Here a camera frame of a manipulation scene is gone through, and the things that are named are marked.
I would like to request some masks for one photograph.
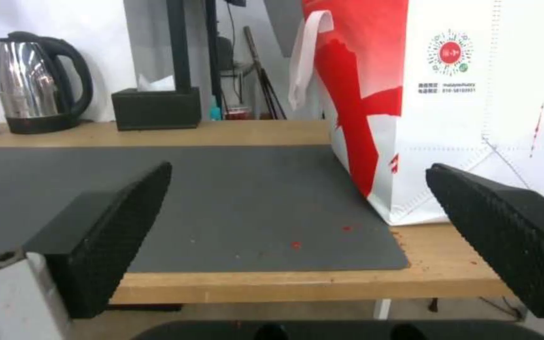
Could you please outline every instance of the black pole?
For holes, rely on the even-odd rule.
[[[188,62],[184,0],[167,0],[167,16],[173,55],[175,88],[179,93],[189,93],[191,88],[190,63]]]
[[[218,107],[222,107],[222,84],[220,80],[220,63],[218,62],[218,18],[215,0],[205,0],[205,26],[209,43],[209,72],[211,75],[211,92]]]

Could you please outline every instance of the bag handle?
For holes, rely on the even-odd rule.
[[[333,29],[333,18],[328,10],[313,11],[299,26],[289,63],[289,104],[293,110],[302,107],[306,101],[306,90],[314,71],[318,33]]]

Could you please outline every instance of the shopping bag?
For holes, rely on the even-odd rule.
[[[445,221],[445,163],[544,196],[544,0],[304,0],[289,103],[314,76],[332,148],[391,225]]]

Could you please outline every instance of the electric kettle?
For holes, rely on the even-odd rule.
[[[58,56],[70,58],[82,85],[73,88]],[[91,75],[84,58],[69,43],[28,32],[0,38],[0,98],[9,130],[37,134],[75,127],[93,98]]]

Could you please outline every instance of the tissue box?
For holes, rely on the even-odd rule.
[[[196,87],[188,93],[128,88],[111,98],[119,131],[186,129],[201,122],[201,98]]]

